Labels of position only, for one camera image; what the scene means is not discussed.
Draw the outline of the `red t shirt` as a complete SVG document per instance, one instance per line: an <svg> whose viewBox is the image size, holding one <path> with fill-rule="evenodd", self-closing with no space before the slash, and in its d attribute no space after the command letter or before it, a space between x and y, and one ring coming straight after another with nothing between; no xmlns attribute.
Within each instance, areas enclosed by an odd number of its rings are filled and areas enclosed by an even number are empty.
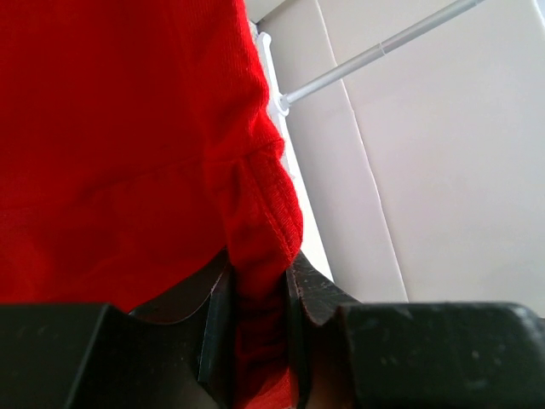
<svg viewBox="0 0 545 409"><path fill-rule="evenodd" d="M303 219L241 1L1 4L1 299L131 309L227 250L235 406L291 405Z"/></svg>

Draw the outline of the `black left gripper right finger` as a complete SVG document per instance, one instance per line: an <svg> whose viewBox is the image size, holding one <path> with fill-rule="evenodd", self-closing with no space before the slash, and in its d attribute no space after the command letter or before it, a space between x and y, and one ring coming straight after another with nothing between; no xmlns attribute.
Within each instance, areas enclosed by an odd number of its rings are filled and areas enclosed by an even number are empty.
<svg viewBox="0 0 545 409"><path fill-rule="evenodd" d="M511 302L363 303L286 270L298 408L541 408L544 321Z"/></svg>

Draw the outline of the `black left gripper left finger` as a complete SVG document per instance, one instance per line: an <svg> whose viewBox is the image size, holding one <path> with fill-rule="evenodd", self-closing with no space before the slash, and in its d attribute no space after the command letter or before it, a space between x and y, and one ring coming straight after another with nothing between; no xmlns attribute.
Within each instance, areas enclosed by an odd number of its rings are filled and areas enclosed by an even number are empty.
<svg viewBox="0 0 545 409"><path fill-rule="evenodd" d="M231 272L221 251L128 313L107 303L4 304L2 407L230 407Z"/></svg>

